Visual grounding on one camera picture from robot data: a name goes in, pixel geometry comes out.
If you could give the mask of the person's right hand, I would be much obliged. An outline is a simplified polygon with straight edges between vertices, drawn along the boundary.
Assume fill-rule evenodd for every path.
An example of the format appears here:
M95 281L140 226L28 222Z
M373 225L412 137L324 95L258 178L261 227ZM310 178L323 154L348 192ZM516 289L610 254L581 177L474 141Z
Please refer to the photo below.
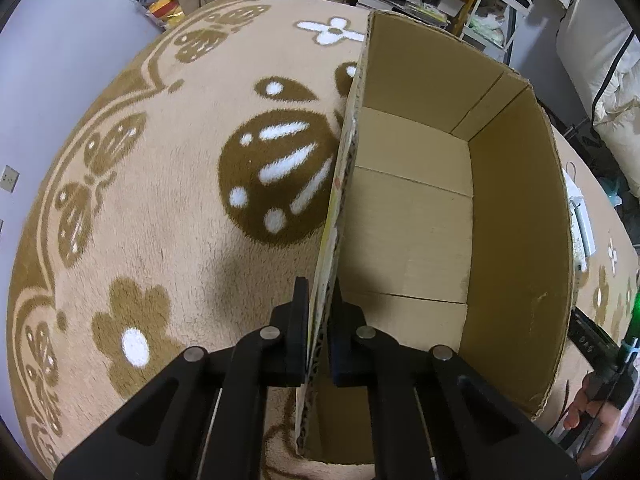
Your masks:
M620 429L622 412L611 403L603 401L591 401L587 396L587 389L591 382L592 373L582 380L580 388L572 403L568 406L567 414L563 420L563 428L571 430L578 426L580 416L587 413L600 422L600 428L594 434L582 452L576 458L578 466L582 470L590 469L602 463L611 453L617 431Z

